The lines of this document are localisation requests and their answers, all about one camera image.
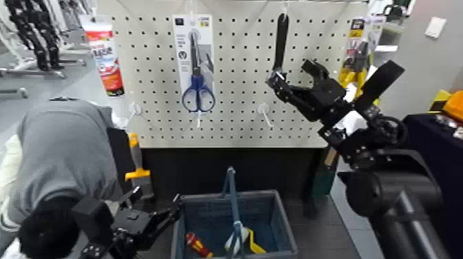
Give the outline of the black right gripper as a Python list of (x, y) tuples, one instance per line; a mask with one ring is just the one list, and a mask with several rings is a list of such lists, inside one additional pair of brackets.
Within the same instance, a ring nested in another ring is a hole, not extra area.
[(285, 75), (277, 70), (269, 73), (266, 84), (281, 101), (291, 103), (311, 122), (337, 123), (353, 110), (353, 105), (344, 99), (346, 90), (336, 80), (329, 78), (325, 66), (307, 59), (302, 64), (302, 70), (317, 81), (312, 88), (288, 84)]

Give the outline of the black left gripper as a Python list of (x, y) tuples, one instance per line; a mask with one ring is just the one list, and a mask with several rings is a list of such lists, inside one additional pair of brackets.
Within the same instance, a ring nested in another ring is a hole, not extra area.
[(141, 186), (123, 194), (115, 215), (113, 230), (119, 239), (117, 247), (121, 252), (147, 251), (153, 244), (152, 236), (161, 235), (173, 225), (183, 213), (183, 201), (177, 194), (167, 209), (148, 213), (136, 210), (137, 202), (143, 197)]

